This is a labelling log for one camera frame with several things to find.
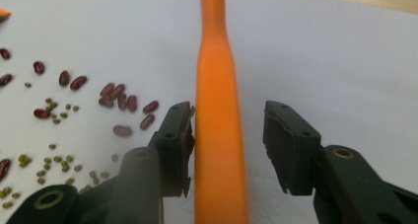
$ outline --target orange object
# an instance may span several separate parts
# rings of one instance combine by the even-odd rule
[[[0,23],[7,20],[9,18],[9,16],[11,16],[12,13],[4,10],[4,9],[0,9]]]
[[[244,151],[225,0],[201,0],[197,64],[195,223],[248,223]]]

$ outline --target red kidney bean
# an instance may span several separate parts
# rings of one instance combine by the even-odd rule
[[[34,110],[34,116],[37,118],[48,118],[51,115],[51,112],[43,109]]]
[[[38,75],[42,74],[44,69],[45,69],[45,66],[43,65],[41,61],[36,61],[34,63],[34,70],[36,74]]]
[[[5,48],[0,48],[0,54],[4,59],[10,59],[10,52]]]
[[[113,128],[113,133],[119,137],[127,137],[132,134],[132,129],[129,126],[118,124]]]
[[[10,167],[9,159],[4,159],[0,162],[0,182],[3,180],[4,177],[6,177],[9,167]]]
[[[142,112],[144,113],[149,113],[149,112],[153,112],[158,108],[159,103],[157,101],[153,101],[150,104],[148,104],[147,106],[144,107],[144,109],[142,110]]]
[[[117,105],[121,111],[124,111],[127,107],[126,94],[122,94],[117,98]]]
[[[108,94],[113,91],[114,89],[114,84],[113,83],[108,83],[106,84],[106,86],[104,86],[104,88],[101,91],[101,96],[102,97],[106,97],[108,96]]]
[[[141,122],[141,124],[139,124],[139,127],[142,129],[142,130],[145,130],[145,129],[147,129],[150,125],[151,125],[151,123],[153,123],[154,122],[154,119],[155,119],[156,117],[153,115],[153,114],[148,114],[143,120],[142,120],[142,122]]]
[[[113,89],[108,94],[108,97],[112,100],[115,100],[116,98],[118,98],[123,93],[124,90],[125,90],[125,85],[124,84],[119,84],[119,85],[117,85],[117,87],[115,89]]]
[[[128,100],[126,101],[126,103],[130,112],[135,112],[136,109],[138,108],[138,106],[136,105],[136,102],[137,100],[136,100],[135,95],[131,95],[128,97]]]
[[[13,76],[11,74],[3,75],[3,77],[0,78],[0,87],[6,86],[12,79]]]
[[[79,76],[70,84],[70,89],[73,91],[77,91],[87,82],[86,76]]]
[[[99,104],[105,108],[113,108],[113,100],[110,98],[100,98]]]
[[[67,70],[61,72],[61,74],[59,75],[58,82],[61,87],[65,87],[68,85],[68,83],[70,82],[70,74]]]

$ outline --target white table surface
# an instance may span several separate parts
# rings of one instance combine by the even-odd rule
[[[13,12],[0,25],[0,46],[12,53],[0,59],[0,74],[15,75],[0,89],[0,159],[13,162],[0,187],[22,194],[12,209],[0,209],[0,223],[41,188],[35,173],[43,157],[71,154],[84,165],[79,174],[56,165],[45,186],[75,177],[83,187],[90,170],[117,173],[113,152],[146,146],[169,106],[194,104],[199,0],[0,0],[0,8]],[[338,0],[227,0],[227,8],[251,223],[317,223],[313,199],[282,193],[267,159],[266,100],[293,107],[321,133],[322,145],[356,149],[385,181],[418,192],[418,16]],[[41,76],[36,60],[46,66]],[[89,82],[76,93],[60,88],[64,69]],[[107,82],[125,83],[140,106],[161,102],[149,130],[138,129],[139,111],[98,105]],[[38,120],[33,111],[47,97],[60,103],[58,112],[66,103],[81,109],[59,125]],[[115,137],[117,123],[134,134]],[[50,143],[58,148],[50,151]],[[34,160],[25,169],[17,162],[23,153]],[[193,187],[188,199],[165,198],[165,219],[193,223]]]

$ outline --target black plastic part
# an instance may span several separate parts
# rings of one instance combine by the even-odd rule
[[[341,223],[414,223],[409,211],[360,153],[331,145],[324,148],[320,161],[327,187],[341,212]]]
[[[117,181],[116,178],[105,181],[79,195],[70,215],[68,215],[69,223],[105,223],[105,217]]]
[[[167,115],[149,143],[160,156],[163,196],[187,196],[190,186],[188,160],[194,148],[190,118],[194,108],[189,102],[170,107]]]
[[[45,187],[28,197],[7,223],[163,223],[163,196],[188,192],[193,114],[189,102],[172,106],[148,147],[133,149],[124,156],[117,177],[81,195],[68,185]],[[34,209],[38,198],[52,190],[63,193],[59,202]]]
[[[311,195],[320,134],[289,106],[267,101],[263,143],[283,191]]]
[[[160,163],[153,147],[129,151],[122,163],[105,224],[157,224],[163,218]]]
[[[397,196],[397,198],[399,198],[403,205],[409,209],[409,212],[414,217],[415,222],[418,223],[418,195],[401,187],[397,187],[391,184],[387,185]]]
[[[50,186],[28,197],[7,224],[65,224],[78,197],[71,186]]]

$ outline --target toothbrush handle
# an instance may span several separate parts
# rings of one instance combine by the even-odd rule
[[[225,0],[201,0],[197,64],[195,223],[248,223],[244,151]]]

